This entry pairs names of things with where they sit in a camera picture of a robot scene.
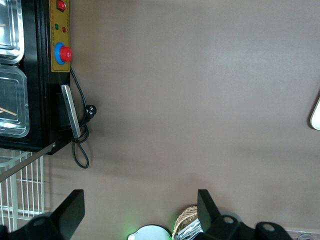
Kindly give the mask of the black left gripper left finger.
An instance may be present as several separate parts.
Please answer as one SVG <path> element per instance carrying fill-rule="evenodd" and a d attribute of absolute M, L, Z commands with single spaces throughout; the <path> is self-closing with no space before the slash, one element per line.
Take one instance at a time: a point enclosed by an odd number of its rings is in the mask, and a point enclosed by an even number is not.
<path fill-rule="evenodd" d="M 32 218 L 23 227 L 9 232 L 0 226 L 2 240 L 70 240 L 85 216 L 84 190 L 75 189 L 53 212 Z"/>

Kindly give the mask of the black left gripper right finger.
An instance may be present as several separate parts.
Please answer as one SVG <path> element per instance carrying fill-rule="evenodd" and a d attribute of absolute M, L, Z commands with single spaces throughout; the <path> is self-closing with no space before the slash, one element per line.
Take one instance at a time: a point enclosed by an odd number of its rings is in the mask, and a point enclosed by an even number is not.
<path fill-rule="evenodd" d="M 290 240 L 287 231 L 274 222 L 262 221 L 251 228 L 230 214 L 221 214 L 206 189 L 197 192 L 197 216 L 202 232 L 196 240 Z"/>

